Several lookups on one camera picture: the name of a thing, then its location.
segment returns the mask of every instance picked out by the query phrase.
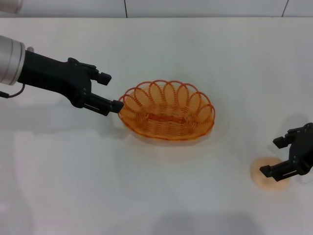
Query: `oval basket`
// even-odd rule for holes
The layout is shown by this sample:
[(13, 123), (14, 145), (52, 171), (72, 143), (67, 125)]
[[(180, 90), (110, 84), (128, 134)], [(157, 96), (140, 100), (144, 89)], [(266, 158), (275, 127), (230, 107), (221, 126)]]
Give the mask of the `oval basket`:
[(158, 140), (191, 141), (211, 132), (215, 109), (209, 98), (188, 83), (142, 82), (120, 97), (118, 114), (135, 133)]

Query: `white surface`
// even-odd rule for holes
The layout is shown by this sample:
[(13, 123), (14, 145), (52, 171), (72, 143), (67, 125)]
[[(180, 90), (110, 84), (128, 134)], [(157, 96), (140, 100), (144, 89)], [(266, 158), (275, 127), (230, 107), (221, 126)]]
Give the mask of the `white surface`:
[(312, 0), (289, 0), (288, 6), (284, 13), (288, 17), (312, 17), (313, 1)]
[(0, 17), (126, 17), (124, 0), (24, 0), (19, 14)]
[(177, 79), (217, 113), (208, 139), (172, 146), (48, 91), (0, 99), (1, 235), (312, 233), (313, 175), (268, 193), (249, 166), (287, 159), (271, 141), (313, 120), (313, 19), (1, 19), (0, 28), (37, 53), (111, 74), (98, 95)]
[(128, 17), (280, 17), (287, 0), (126, 0)]

